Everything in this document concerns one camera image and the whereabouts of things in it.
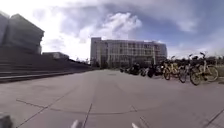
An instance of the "bicycle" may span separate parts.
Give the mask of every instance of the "bicycle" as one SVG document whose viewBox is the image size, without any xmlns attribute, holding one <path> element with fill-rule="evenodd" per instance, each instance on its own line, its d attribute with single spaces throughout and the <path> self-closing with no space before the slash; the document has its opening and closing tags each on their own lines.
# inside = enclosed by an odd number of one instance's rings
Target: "bicycle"
<svg viewBox="0 0 224 128">
<path fill-rule="evenodd" d="M 205 58 L 205 54 L 200 52 L 203 56 L 202 61 L 198 61 L 194 64 L 190 70 L 190 81 L 193 85 L 197 86 L 201 83 L 201 80 L 213 82 L 218 79 L 219 73 L 215 66 L 208 65 Z"/>
<path fill-rule="evenodd" d="M 181 83 L 185 83 L 187 80 L 187 76 L 189 75 L 190 69 L 191 69 L 191 63 L 190 63 L 190 57 L 193 54 L 190 54 L 188 56 L 188 60 L 182 59 L 181 66 L 179 67 L 179 80 Z"/>
<path fill-rule="evenodd" d="M 174 76 L 175 78 L 178 78 L 179 69 L 178 64 L 173 61 L 174 58 L 175 56 L 172 56 L 170 61 L 168 60 L 167 62 L 164 63 L 165 68 L 163 71 L 163 75 L 166 80 L 170 80 L 171 75 Z"/>
</svg>

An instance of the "dark building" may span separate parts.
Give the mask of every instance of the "dark building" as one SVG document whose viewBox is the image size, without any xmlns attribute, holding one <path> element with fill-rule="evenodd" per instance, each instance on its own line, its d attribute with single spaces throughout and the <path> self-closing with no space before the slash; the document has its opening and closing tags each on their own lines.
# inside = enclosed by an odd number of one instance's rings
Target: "dark building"
<svg viewBox="0 0 224 128">
<path fill-rule="evenodd" d="M 5 36 L 5 31 L 8 26 L 9 16 L 4 12 L 0 11 L 0 45 L 3 42 L 3 38 Z"/>
<path fill-rule="evenodd" d="M 40 42 L 44 31 L 19 14 L 11 16 L 6 29 L 4 46 L 12 46 L 27 52 L 41 53 Z"/>
<path fill-rule="evenodd" d="M 43 52 L 43 56 L 48 56 L 54 59 L 69 59 L 68 55 L 65 55 L 61 52 Z"/>
</svg>

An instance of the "curb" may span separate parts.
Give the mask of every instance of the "curb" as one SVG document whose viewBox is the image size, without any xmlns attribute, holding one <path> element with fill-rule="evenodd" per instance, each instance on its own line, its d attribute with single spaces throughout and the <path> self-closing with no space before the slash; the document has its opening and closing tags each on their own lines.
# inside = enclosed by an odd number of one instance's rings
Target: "curb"
<svg viewBox="0 0 224 128">
<path fill-rule="evenodd" d="M 61 73 L 48 73 L 48 74 L 38 74 L 38 75 L 7 76 L 7 77 L 0 77 L 0 83 L 40 79 L 40 78 L 46 78 L 46 77 L 68 75 L 68 74 L 73 74 L 73 73 L 74 72 L 61 72 Z"/>
<path fill-rule="evenodd" d="M 219 77 L 218 81 L 219 81 L 219 84 L 224 84 L 224 77 Z"/>
</svg>

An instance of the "parked bicycle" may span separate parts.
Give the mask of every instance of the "parked bicycle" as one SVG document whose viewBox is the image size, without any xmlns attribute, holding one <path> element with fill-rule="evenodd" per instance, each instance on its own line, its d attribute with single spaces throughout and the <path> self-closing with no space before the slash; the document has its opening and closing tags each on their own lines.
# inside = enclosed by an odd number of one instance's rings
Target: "parked bicycle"
<svg viewBox="0 0 224 128">
<path fill-rule="evenodd" d="M 197 56 L 194 57 L 195 62 L 192 64 L 190 70 L 190 81 L 193 85 L 197 86 L 204 81 L 215 81 L 218 79 L 218 70 L 213 65 L 208 65 L 205 54 L 200 52 L 202 55 L 201 60 Z"/>
<path fill-rule="evenodd" d="M 178 69 L 178 64 L 176 62 L 174 62 L 175 56 L 171 57 L 171 60 L 167 60 L 164 63 L 164 78 L 166 80 L 170 80 L 171 75 L 175 78 L 178 78 L 178 74 L 179 74 L 179 69 Z"/>
<path fill-rule="evenodd" d="M 159 65 L 153 64 L 148 68 L 147 75 L 150 78 L 152 78 L 153 76 L 160 76 L 160 75 L 163 75 L 163 70 L 164 70 L 163 63 L 161 63 Z"/>
<path fill-rule="evenodd" d="M 188 60 L 182 59 L 180 67 L 179 67 L 179 80 L 181 83 L 185 83 L 187 80 L 187 76 L 189 75 L 191 69 L 191 59 L 192 54 L 188 56 Z"/>
</svg>

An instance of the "pavement joint line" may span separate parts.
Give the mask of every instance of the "pavement joint line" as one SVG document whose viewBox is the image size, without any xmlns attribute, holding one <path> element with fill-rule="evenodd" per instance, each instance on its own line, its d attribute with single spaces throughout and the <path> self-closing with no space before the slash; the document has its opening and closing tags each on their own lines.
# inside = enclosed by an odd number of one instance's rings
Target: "pavement joint line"
<svg viewBox="0 0 224 128">
<path fill-rule="evenodd" d="M 88 114 L 87 112 L 78 112 L 78 111 L 66 111 L 66 110 L 61 110 L 61 109 L 56 109 L 56 108 L 49 108 L 50 110 L 53 111 L 61 111 L 61 112 L 67 112 L 67 113 L 75 113 L 75 114 L 83 114 L 86 115 Z M 117 112 L 117 113 L 89 113 L 89 115 L 121 115 L 121 114 L 127 114 L 127 113 L 131 113 L 131 112 L 135 112 L 135 111 L 126 111 L 126 112 Z"/>
<path fill-rule="evenodd" d="M 123 91 L 117 84 L 115 85 L 121 92 L 123 92 L 125 94 L 125 97 L 127 97 L 127 93 L 125 91 Z M 132 109 L 134 109 L 134 112 L 138 112 L 138 110 L 133 106 L 131 105 Z M 140 120 L 144 123 L 144 125 L 149 128 L 149 124 L 144 120 L 144 118 L 142 118 L 140 116 Z"/>
<path fill-rule="evenodd" d="M 58 102 L 59 100 L 61 100 L 62 98 L 64 98 L 65 96 L 67 96 L 68 94 L 70 94 L 71 92 L 73 92 L 75 89 L 77 89 L 79 86 L 73 88 L 72 90 L 68 91 L 67 93 L 65 93 L 63 96 L 59 97 L 58 99 L 56 99 L 54 102 L 52 102 L 51 104 L 49 104 L 47 107 L 42 108 L 39 112 L 37 112 L 36 114 L 34 114 L 33 116 L 31 116 L 30 118 L 28 118 L 27 120 L 25 120 L 23 123 L 21 123 L 20 125 L 18 125 L 16 128 L 19 128 L 20 126 L 22 126 L 23 124 L 25 124 L 26 122 L 28 122 L 29 120 L 33 119 L 36 115 L 40 114 L 41 112 L 43 112 L 45 109 L 50 108 L 53 104 L 55 104 L 56 102 Z"/>
<path fill-rule="evenodd" d="M 222 113 L 224 112 L 224 109 L 222 109 L 219 113 L 217 113 L 203 128 L 208 127 L 212 122 L 217 119 Z"/>
<path fill-rule="evenodd" d="M 134 111 L 137 113 L 138 112 L 138 110 L 133 106 L 133 105 L 131 105 L 131 107 L 134 109 Z M 140 118 L 140 120 L 144 123 L 144 125 L 147 127 L 147 128 L 150 128 L 149 127 L 149 124 L 145 121 L 145 119 L 144 119 L 144 117 L 139 117 Z"/>
<path fill-rule="evenodd" d="M 88 113 L 87 113 L 87 115 L 86 115 L 85 121 L 84 121 L 84 123 L 83 123 L 82 128 L 85 128 L 85 127 L 86 127 L 86 123 L 87 123 L 87 120 L 88 120 L 88 118 L 89 118 L 89 113 L 90 113 L 90 111 L 91 111 L 91 109 L 92 109 L 92 106 L 93 106 L 93 104 L 91 103 L 91 104 L 90 104 L 90 107 L 89 107 L 89 110 L 88 110 Z"/>
<path fill-rule="evenodd" d="M 32 104 L 32 103 L 28 103 L 28 102 L 25 102 L 23 100 L 19 100 L 19 99 L 16 99 L 17 102 L 20 102 L 20 103 L 24 103 L 24 104 L 27 104 L 27 105 L 30 105 L 30 106 L 34 106 L 34 107 L 38 107 L 38 108 L 46 108 L 44 106 L 40 106 L 40 105 L 36 105 L 36 104 Z"/>
</svg>

